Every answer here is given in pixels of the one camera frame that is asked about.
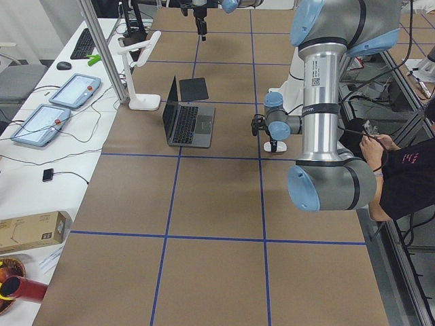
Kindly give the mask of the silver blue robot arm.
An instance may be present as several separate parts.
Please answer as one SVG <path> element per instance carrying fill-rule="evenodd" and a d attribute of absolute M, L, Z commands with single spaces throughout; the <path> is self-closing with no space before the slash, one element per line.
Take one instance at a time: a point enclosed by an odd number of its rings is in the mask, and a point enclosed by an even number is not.
<path fill-rule="evenodd" d="M 288 192 L 299 209 L 353 210 L 373 199 L 375 174 L 337 139 L 340 61 L 392 48 L 400 11 L 400 1 L 300 2 L 290 37 L 304 63 L 302 155 L 288 172 Z"/>
<path fill-rule="evenodd" d="M 223 0 L 217 1 L 221 5 L 222 9 L 227 13 L 235 11 L 237 8 L 245 7 L 258 7 L 264 1 L 263 0 Z M 197 33 L 201 36 L 201 40 L 205 41 L 207 35 L 207 23 L 205 18 L 207 17 L 207 8 L 209 7 L 208 1 L 179 1 L 179 7 L 184 16 L 188 15 L 188 10 L 193 10 L 193 16 L 196 23 Z"/>

